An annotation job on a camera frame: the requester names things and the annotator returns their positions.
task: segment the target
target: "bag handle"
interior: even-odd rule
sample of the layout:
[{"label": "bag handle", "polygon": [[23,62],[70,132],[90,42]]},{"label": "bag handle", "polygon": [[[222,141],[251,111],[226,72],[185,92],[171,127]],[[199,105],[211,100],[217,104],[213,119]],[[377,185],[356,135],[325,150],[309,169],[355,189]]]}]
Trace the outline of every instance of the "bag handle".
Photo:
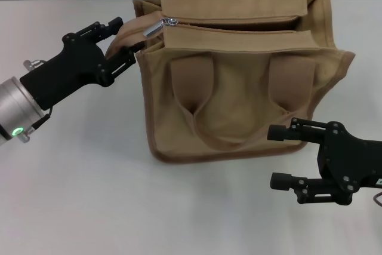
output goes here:
[{"label": "bag handle", "polygon": [[151,25],[157,23],[163,18],[161,11],[155,11],[153,13],[134,18],[127,21],[119,29],[117,36],[114,38],[106,51],[106,58],[112,57],[115,53],[121,49],[121,47],[130,47],[136,43],[147,41],[159,36],[162,32],[158,31],[151,36],[144,36],[143,31]]},{"label": "bag handle", "polygon": [[[170,63],[174,97],[186,122],[208,147],[215,150],[237,150],[249,142],[264,137],[264,125],[242,142],[229,142],[213,136],[198,120],[200,111],[208,103],[214,89],[214,61],[211,53],[174,59]],[[271,55],[269,64],[269,97],[290,113],[269,124],[278,124],[292,118],[308,104],[313,88],[315,63],[297,55]]]}]

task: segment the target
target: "white table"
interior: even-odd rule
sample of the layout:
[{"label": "white table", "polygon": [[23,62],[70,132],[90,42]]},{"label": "white table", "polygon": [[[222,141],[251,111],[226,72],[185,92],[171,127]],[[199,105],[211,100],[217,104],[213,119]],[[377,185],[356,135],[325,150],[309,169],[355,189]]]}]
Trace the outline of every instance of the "white table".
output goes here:
[{"label": "white table", "polygon": [[[338,47],[357,56],[320,103],[318,121],[382,140],[382,0],[332,0]],[[61,37],[134,17],[131,1],[0,2],[0,82],[48,60]],[[101,46],[104,50],[109,41]],[[166,165],[146,141],[140,73],[89,85],[54,108],[23,145],[0,148],[0,254],[382,254],[377,189],[348,207],[299,205],[272,172],[319,177],[318,146],[285,156]]]}]

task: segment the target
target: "silver cylindrical motor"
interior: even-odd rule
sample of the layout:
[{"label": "silver cylindrical motor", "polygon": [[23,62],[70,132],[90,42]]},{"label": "silver cylindrical motor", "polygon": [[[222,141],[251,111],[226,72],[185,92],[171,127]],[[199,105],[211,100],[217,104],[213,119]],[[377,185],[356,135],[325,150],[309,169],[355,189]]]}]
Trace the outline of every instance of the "silver cylindrical motor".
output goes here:
[{"label": "silver cylindrical motor", "polygon": [[15,77],[0,85],[0,145],[26,132],[44,116],[33,97]]}]

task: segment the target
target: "cable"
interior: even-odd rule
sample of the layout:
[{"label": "cable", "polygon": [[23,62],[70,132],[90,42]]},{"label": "cable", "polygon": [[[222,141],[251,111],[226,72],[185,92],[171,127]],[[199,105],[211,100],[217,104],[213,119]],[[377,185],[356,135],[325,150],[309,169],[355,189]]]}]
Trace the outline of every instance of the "cable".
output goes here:
[{"label": "cable", "polygon": [[375,201],[376,204],[378,204],[380,207],[382,207],[382,202],[378,200],[378,197],[382,196],[382,192],[378,193],[375,197],[373,197],[373,200]]},{"label": "cable", "polygon": [[36,121],[32,127],[37,130],[39,127],[41,127],[43,125],[43,123],[45,123],[47,120],[50,119],[50,116],[52,115],[52,112],[53,112],[53,107],[50,108],[49,112],[47,114],[45,114],[45,116],[43,116],[41,119],[39,119],[38,121]]}]

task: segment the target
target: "tan canvas bag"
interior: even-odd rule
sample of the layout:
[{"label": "tan canvas bag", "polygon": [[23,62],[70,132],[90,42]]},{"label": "tan canvas bag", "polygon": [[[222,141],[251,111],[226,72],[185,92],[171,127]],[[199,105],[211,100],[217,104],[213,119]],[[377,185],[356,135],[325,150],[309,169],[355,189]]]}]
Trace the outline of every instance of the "tan canvas bag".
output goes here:
[{"label": "tan canvas bag", "polygon": [[302,148],[267,141],[269,125],[311,119],[355,56],[334,45],[330,0],[138,0],[134,7],[137,18],[107,56],[145,41],[137,59],[147,137],[166,162]]}]

